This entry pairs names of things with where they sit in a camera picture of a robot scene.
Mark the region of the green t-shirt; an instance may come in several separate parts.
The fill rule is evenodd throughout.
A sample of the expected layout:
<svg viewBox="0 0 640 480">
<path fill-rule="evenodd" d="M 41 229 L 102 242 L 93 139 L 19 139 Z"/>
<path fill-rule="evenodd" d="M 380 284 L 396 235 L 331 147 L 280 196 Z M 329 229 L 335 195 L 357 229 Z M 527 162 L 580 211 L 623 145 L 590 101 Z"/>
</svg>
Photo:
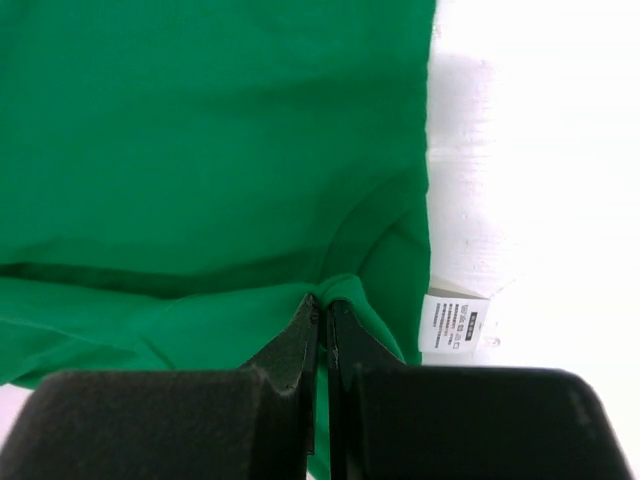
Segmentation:
<svg viewBox="0 0 640 480">
<path fill-rule="evenodd" d="M 240 367 L 319 305 L 416 365 L 432 1 L 5 1 L 1 380 Z"/>
</svg>

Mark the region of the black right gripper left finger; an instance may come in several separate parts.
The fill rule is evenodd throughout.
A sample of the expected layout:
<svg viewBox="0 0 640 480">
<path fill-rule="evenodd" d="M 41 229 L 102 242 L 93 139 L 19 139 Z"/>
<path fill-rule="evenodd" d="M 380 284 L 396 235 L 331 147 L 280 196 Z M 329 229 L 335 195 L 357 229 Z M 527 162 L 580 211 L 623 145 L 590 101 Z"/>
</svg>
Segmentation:
<svg viewBox="0 0 640 480">
<path fill-rule="evenodd" d="M 315 451 L 319 305 L 232 370 L 68 371 L 26 402 L 5 479 L 302 479 Z"/>
</svg>

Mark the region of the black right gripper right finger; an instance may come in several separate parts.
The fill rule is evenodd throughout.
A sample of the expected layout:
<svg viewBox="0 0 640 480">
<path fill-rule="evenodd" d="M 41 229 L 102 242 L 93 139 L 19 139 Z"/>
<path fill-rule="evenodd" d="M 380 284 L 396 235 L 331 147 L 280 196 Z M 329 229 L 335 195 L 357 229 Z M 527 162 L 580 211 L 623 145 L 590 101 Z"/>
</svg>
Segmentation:
<svg viewBox="0 0 640 480">
<path fill-rule="evenodd" d="M 335 479 L 628 479 L 594 390 L 554 369 L 409 366 L 326 313 Z"/>
</svg>

